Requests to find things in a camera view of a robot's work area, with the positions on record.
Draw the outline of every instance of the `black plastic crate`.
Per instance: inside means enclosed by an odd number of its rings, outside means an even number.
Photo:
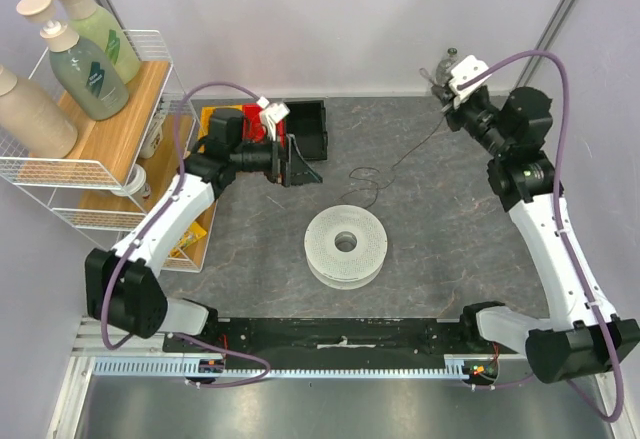
[[[286,104],[289,108],[286,131],[296,136],[302,157],[307,161],[325,161],[328,136],[324,101],[287,101]]]

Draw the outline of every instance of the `robotic arm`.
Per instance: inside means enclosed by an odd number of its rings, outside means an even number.
[[[105,291],[118,261],[131,244],[136,247],[122,268],[109,302],[108,322],[142,338],[158,331],[197,335],[208,310],[196,303],[167,298],[157,281],[162,265],[189,225],[222,194],[238,172],[262,172],[284,187],[322,182],[301,156],[295,137],[278,139],[275,128],[260,143],[242,140],[245,117],[236,109],[216,109],[209,133],[185,159],[185,177],[179,191],[176,175],[165,195],[145,219],[112,250],[94,249],[85,261],[87,308],[100,319]],[[159,209],[172,200],[156,222]],[[142,241],[139,233],[148,229]]]
[[[550,383],[610,370],[602,331],[591,309],[597,304],[606,318],[620,360],[640,341],[635,319],[621,320],[594,278],[572,232],[564,197],[560,209],[563,231],[554,220],[554,167],[542,146],[551,128],[551,99],[530,87],[514,89],[502,109],[491,104],[480,81],[462,91],[460,84],[486,71],[468,56],[452,71],[448,86],[432,91],[445,106],[453,131],[464,128],[493,158],[487,166],[489,184],[511,217],[536,266],[549,305],[550,319],[534,319],[501,303],[467,306],[462,320],[471,335],[504,344],[527,357],[534,374]],[[559,233],[576,252],[596,301],[589,302]]]

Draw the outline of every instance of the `light green bottle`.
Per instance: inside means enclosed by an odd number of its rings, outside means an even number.
[[[125,106],[129,91],[105,53],[68,24],[55,21],[52,0],[22,0],[17,10],[44,24],[40,35],[49,46],[53,74],[90,118],[107,119]]]
[[[71,27],[82,37],[95,42],[111,60],[120,78],[127,84],[140,69],[140,59],[131,47],[113,14],[94,0],[60,0]]]

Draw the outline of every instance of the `wall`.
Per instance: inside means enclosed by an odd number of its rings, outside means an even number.
[[[0,1],[0,64],[26,75],[44,50],[37,27]],[[0,179],[2,437],[45,436],[84,311],[89,241]]]
[[[623,318],[640,320],[640,0],[580,0],[553,46],[571,83],[563,183],[576,233],[600,285]],[[532,84],[561,106],[558,73]],[[640,352],[623,367],[640,404]]]
[[[558,1],[112,0],[127,27],[162,32],[187,86],[225,79],[280,97],[422,94],[418,68],[447,47],[489,63],[530,49]]]

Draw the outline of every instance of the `white cylinder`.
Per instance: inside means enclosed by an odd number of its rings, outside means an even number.
[[[387,233],[369,211],[335,206],[311,221],[304,249],[309,268],[320,281],[335,289],[357,289],[380,272]]]

